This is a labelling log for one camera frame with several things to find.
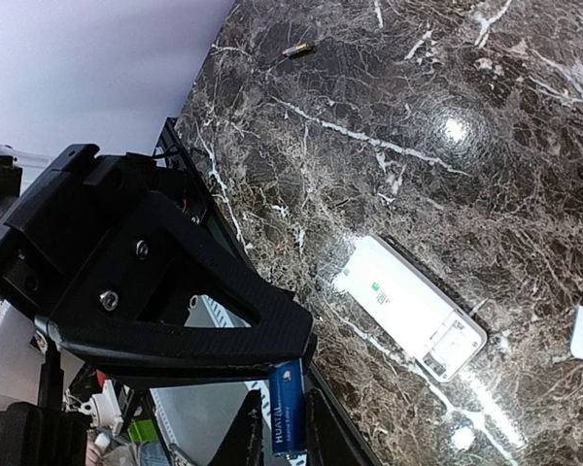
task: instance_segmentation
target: marble surface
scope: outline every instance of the marble surface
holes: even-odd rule
[[[177,128],[385,464],[583,464],[583,0],[240,0]],[[370,233],[487,300],[451,383],[333,289]]]

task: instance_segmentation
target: bolt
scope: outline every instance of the bolt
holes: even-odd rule
[[[106,311],[111,312],[119,306],[119,296],[109,289],[99,295],[99,302]]]
[[[140,240],[136,243],[136,256],[139,259],[144,259],[149,254],[149,245],[145,240]]]

